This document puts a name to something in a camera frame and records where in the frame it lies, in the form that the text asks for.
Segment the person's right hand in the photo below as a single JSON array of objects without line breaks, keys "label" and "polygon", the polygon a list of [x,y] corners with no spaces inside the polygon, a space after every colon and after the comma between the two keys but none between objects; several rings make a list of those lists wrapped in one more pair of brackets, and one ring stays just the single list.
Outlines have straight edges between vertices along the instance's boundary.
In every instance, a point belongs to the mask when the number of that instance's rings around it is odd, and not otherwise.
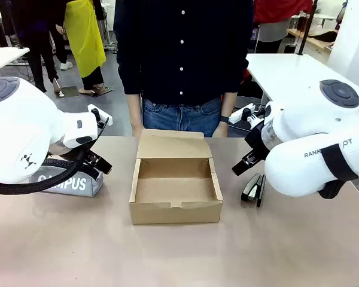
[{"label": "person's right hand", "polygon": [[141,120],[133,120],[130,122],[132,127],[132,136],[139,138],[142,131],[144,130],[144,125]]}]

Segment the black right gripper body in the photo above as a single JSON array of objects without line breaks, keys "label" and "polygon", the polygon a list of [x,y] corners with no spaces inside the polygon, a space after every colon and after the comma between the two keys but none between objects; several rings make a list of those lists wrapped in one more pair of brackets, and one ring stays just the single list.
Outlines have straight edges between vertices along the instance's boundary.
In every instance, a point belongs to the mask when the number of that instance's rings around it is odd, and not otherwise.
[{"label": "black right gripper body", "polygon": [[263,126],[263,122],[258,123],[245,137],[246,143],[251,147],[251,151],[248,153],[249,157],[267,157],[269,154],[269,150],[261,137]]}]

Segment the person's left hand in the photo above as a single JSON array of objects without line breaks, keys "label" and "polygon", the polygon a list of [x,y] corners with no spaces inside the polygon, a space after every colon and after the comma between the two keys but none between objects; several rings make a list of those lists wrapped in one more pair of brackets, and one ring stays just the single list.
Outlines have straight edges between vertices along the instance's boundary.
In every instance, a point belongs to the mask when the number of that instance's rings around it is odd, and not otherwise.
[{"label": "person's left hand", "polygon": [[220,121],[217,128],[213,132],[213,138],[226,138],[228,133],[228,124]]}]

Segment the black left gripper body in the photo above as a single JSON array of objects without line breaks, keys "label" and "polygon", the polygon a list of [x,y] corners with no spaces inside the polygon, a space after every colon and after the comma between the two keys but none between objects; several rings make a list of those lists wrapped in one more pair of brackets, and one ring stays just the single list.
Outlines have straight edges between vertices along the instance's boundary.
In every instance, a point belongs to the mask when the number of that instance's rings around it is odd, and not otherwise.
[{"label": "black left gripper body", "polygon": [[95,152],[88,150],[84,157],[84,162],[86,164],[97,164],[98,161],[101,159],[99,155],[97,155]]}]

